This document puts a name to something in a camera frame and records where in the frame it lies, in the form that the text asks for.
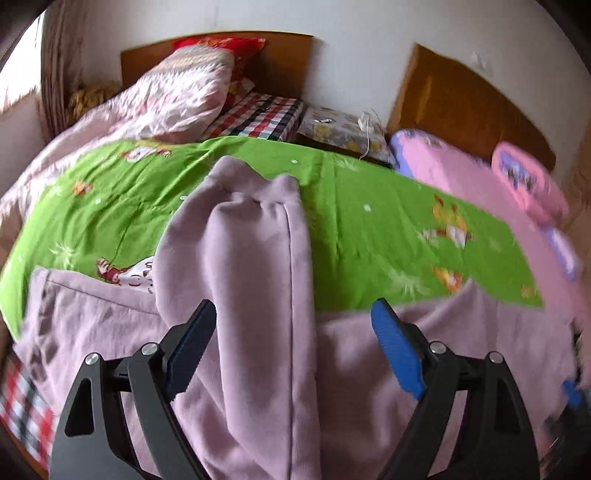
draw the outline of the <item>wooden headboard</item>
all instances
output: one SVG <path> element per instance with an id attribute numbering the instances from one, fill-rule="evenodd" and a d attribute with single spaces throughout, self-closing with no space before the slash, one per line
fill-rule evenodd
<path id="1" fill-rule="evenodd" d="M 556 163 L 544 135 L 501 92 L 464 64 L 418 44 L 386 131 L 401 128 L 424 130 L 487 161 L 505 140 L 550 171 Z"/>
<path id="2" fill-rule="evenodd" d="M 248 63 L 245 76 L 255 83 L 257 92 L 301 98 L 306 83 L 313 36 L 287 32 L 232 31 L 184 35 L 179 38 L 187 36 L 266 39 L 265 48 Z M 121 76 L 124 88 L 133 85 L 145 72 L 170 55 L 174 51 L 174 40 L 178 38 L 169 38 L 121 52 Z"/>

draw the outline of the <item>red and white plaid fabric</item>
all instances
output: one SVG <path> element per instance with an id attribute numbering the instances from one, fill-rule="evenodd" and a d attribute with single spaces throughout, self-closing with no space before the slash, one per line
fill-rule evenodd
<path id="1" fill-rule="evenodd" d="M 2 373 L 0 420 L 41 467 L 47 470 L 57 418 L 13 352 L 8 354 Z"/>
<path id="2" fill-rule="evenodd" d="M 303 111 L 301 100 L 251 92 L 219 116 L 199 140 L 240 135 L 289 142 L 300 126 Z"/>

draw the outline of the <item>red pillow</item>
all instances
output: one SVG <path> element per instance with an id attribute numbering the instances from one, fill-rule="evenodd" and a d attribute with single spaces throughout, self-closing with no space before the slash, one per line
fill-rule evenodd
<path id="1" fill-rule="evenodd" d="M 264 38 L 187 37 L 174 40 L 173 45 L 175 50 L 190 45 L 207 45 L 213 48 L 224 48 L 234 54 L 234 69 L 232 70 L 228 97 L 226 97 L 226 103 L 224 103 L 222 108 L 223 113 L 233 107 L 233 105 L 236 105 L 236 94 L 244 77 L 246 64 L 262 50 L 265 42 L 266 40 Z"/>

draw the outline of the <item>green blanket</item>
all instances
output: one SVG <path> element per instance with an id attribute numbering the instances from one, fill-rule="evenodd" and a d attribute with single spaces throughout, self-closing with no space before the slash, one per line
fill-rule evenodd
<path id="1" fill-rule="evenodd" d="M 46 188 L 24 225 L 0 277 L 0 307 L 13 336 L 36 265 L 95 278 L 101 272 L 111 282 L 116 278 L 101 266 L 125 271 L 139 263 L 141 271 L 170 217 L 223 155 L 244 159 L 269 179 L 298 178 L 317 310 L 368 309 L 378 297 L 398 304 L 444 296 L 469 277 L 499 299 L 541 304 L 506 224 L 393 171 L 244 137 L 188 145 L 120 141 L 86 154 Z"/>

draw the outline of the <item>window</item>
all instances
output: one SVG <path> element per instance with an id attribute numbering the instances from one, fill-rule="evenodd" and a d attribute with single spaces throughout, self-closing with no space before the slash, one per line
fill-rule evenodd
<path id="1" fill-rule="evenodd" d="M 0 71 L 0 112 L 41 85 L 41 14 L 18 41 Z"/>

